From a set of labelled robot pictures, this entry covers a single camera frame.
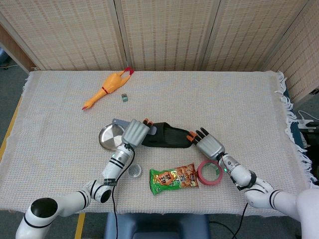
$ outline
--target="textured white fabric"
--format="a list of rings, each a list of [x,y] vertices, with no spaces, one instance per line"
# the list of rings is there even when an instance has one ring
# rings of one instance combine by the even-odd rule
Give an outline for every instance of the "textured white fabric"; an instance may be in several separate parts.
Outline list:
[[[274,72],[135,72],[120,89],[82,111],[110,71],[31,72],[0,164],[0,209],[25,211],[40,197],[63,196],[101,173],[112,155],[99,145],[100,129],[113,118],[167,122],[187,130],[204,127],[226,151],[275,188],[298,193],[309,184],[294,144],[286,136],[287,110],[274,91]],[[127,93],[129,101],[122,102]],[[136,149],[143,168],[125,174],[115,189],[117,211],[240,214],[244,195],[228,175],[217,186],[165,191],[153,196],[149,169],[163,170],[205,160],[187,149]],[[111,200],[92,200],[86,212],[110,212]],[[247,215],[274,216],[248,207]]]

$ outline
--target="chip bag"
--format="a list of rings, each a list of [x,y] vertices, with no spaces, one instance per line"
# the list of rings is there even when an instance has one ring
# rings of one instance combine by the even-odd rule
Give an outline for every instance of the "chip bag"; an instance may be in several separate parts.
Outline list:
[[[154,195],[187,187],[198,187],[194,163],[164,171],[150,169],[150,188]]]

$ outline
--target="fabric fringe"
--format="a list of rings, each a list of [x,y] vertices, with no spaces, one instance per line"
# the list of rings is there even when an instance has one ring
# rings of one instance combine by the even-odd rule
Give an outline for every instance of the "fabric fringe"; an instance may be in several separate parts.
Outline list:
[[[278,78],[281,86],[281,91],[275,91],[275,93],[280,93],[282,96],[280,98],[281,102],[284,104],[284,106],[287,109],[287,118],[286,118],[286,124],[287,128],[285,129],[286,135],[289,137],[289,139],[294,143],[299,160],[302,163],[302,167],[304,170],[305,176],[309,179],[310,188],[319,188],[319,186],[315,185],[314,182],[318,181],[316,177],[313,176],[311,173],[312,169],[312,161],[303,153],[307,152],[307,150],[300,148],[293,137],[293,133],[291,132],[291,124],[297,121],[297,116],[291,111],[293,109],[293,103],[290,102],[290,99],[284,95],[284,92],[286,91],[286,80],[284,74],[282,72],[278,72]]]

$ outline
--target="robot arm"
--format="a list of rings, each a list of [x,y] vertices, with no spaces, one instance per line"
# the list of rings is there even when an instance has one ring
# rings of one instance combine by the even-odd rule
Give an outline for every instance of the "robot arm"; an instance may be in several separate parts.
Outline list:
[[[258,178],[232,156],[225,153],[224,146],[205,129],[191,132],[188,139],[193,142],[206,157],[218,160],[221,167],[227,169],[231,180],[239,191],[244,190],[247,203],[254,208],[277,210],[301,222],[303,239],[318,238],[319,228],[319,190],[308,189],[299,195],[275,190],[267,181]]]
[[[50,229],[54,219],[60,215],[67,217],[85,209],[91,203],[91,198],[97,202],[106,202],[114,186],[117,184],[122,169],[133,155],[134,149],[142,143],[149,131],[147,121],[143,123],[131,121],[122,135],[123,145],[120,145],[107,163],[104,171],[104,184],[97,180],[87,183],[82,190],[64,197],[40,198],[27,209],[16,231],[16,239],[43,239]]]

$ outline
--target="rubber chicken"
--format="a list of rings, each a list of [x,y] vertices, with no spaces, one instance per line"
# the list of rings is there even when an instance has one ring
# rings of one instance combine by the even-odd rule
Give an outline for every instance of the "rubber chicken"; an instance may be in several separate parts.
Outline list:
[[[130,74],[127,77],[121,78],[121,76],[127,71],[129,71]],[[128,67],[121,72],[115,72],[109,75],[108,78],[103,83],[102,88],[98,91],[98,93],[96,93],[91,99],[89,99],[88,101],[84,103],[82,110],[91,108],[94,105],[94,103],[98,101],[100,98],[102,98],[106,94],[114,92],[117,88],[124,85],[129,80],[129,78],[131,77],[133,73],[134,73],[134,70]]]

